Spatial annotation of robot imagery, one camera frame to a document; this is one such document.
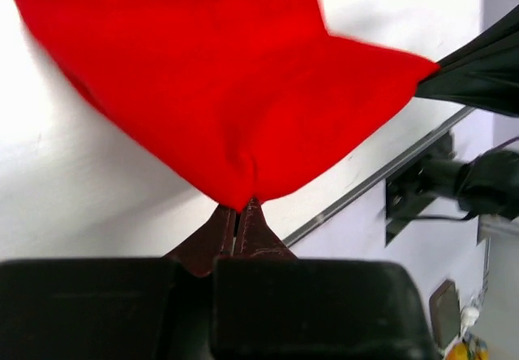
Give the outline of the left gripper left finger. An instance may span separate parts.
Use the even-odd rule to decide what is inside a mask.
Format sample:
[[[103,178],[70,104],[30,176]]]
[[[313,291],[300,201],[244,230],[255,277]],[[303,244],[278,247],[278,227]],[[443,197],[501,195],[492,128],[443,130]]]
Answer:
[[[4,359],[209,359],[211,273],[236,213],[159,258],[16,259],[1,265]]]

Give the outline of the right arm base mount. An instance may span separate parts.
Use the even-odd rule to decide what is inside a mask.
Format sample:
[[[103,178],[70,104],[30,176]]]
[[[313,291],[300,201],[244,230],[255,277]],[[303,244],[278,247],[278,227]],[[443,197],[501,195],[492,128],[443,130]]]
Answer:
[[[420,185],[427,161],[453,161],[455,157],[454,136],[447,131],[385,179],[385,246],[413,221],[457,221],[460,218],[453,214],[426,214],[425,210],[439,196]]]

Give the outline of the red t-shirt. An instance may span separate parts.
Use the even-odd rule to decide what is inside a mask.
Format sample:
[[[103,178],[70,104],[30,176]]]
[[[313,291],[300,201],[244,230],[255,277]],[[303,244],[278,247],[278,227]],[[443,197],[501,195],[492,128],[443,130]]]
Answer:
[[[328,33],[318,0],[14,0],[98,111],[226,207],[347,156],[438,65]]]

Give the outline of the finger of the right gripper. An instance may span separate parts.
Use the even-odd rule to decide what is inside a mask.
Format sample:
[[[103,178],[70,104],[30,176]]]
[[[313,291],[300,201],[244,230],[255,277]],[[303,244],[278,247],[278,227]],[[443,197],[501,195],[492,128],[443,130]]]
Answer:
[[[518,8],[438,62],[416,97],[518,115]]]

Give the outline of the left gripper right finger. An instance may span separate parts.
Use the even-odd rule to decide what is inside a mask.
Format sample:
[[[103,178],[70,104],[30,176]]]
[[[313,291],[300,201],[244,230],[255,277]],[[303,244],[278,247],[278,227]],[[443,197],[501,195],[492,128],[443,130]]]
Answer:
[[[299,259],[260,203],[243,209],[212,290],[216,359],[434,359],[419,292],[399,264]]]

